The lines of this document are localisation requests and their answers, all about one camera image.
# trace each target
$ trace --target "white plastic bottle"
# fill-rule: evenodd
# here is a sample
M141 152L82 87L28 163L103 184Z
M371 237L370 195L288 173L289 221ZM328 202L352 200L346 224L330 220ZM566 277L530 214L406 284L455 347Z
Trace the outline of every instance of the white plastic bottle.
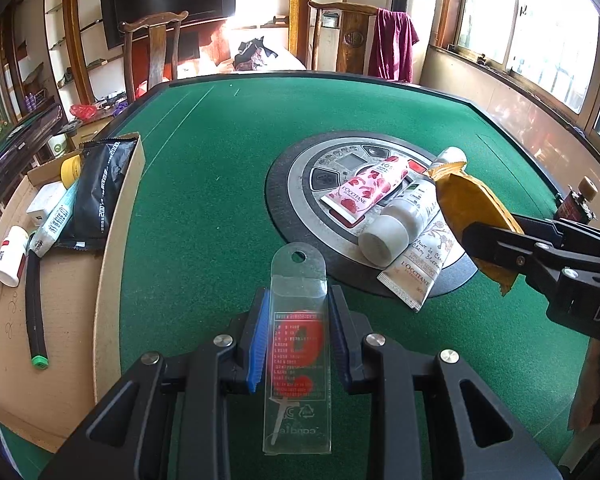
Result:
M29 235L14 225L0 246L0 281L7 286L18 286L29 243Z
M449 147L429 168L450 162L466 162L466 155L460 148ZM438 211L436 184L423 175L385 206L382 214L358 236L358 246L367 260L386 267L422 234Z

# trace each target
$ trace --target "green table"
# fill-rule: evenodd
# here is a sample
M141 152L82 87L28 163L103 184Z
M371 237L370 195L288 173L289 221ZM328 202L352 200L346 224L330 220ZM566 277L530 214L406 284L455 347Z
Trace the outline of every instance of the green table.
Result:
M146 350L193 350L250 306L285 243L267 214L267 170L290 144L337 130L388 134L432 153L459 146L468 171L512 212L545 218L555 210L555 189L533 159L484 114L449 96L311 72L163 84L104 131L140 132L146 154L123 270L123 370ZM405 348L457 350L549 457L560 457L587 338L549 322L545 298L522 279L501 298L498 285L478 273L419 314L398 300L348 287L345 294L374 330ZM300 479L311 471L319 472L315 478L363 478L369 398L346 396L335 375L332 383L329 456L265 457L262 391L233 396L232 478Z

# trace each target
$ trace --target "purple cloth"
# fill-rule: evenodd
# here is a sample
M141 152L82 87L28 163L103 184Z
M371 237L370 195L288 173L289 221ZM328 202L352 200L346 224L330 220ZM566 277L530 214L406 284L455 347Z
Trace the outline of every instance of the purple cloth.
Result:
M419 38L406 12L378 9L369 75L389 81L413 81L413 49Z

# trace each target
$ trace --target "transparent plastic package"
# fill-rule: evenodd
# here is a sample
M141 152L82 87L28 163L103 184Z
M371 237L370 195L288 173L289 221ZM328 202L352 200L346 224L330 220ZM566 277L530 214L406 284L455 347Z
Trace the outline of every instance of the transparent plastic package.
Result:
M326 268L308 244L271 261L264 439L266 454L331 452Z

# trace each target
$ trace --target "silver bolt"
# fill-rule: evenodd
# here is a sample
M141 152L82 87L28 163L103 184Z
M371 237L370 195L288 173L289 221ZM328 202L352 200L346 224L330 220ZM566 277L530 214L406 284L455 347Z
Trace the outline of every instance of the silver bolt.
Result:
M382 334L369 334L365 339L371 346L382 346L386 343L386 338Z
M460 355L455 350L447 349L440 352L440 359L442 359L445 363L452 365L459 361Z
M158 352L146 352L142 354L140 360L143 365L155 365L160 360L160 354Z
M569 267L565 267L565 268L562 270L562 273L563 273L563 274L564 274L564 275L565 275L567 278L572 278L572 279L574 279L574 280L575 280L575 279L578 277L578 273L577 273L575 270L573 270L573 269L570 269Z
M220 334L214 338L214 345L225 347L234 342L234 338L228 334Z

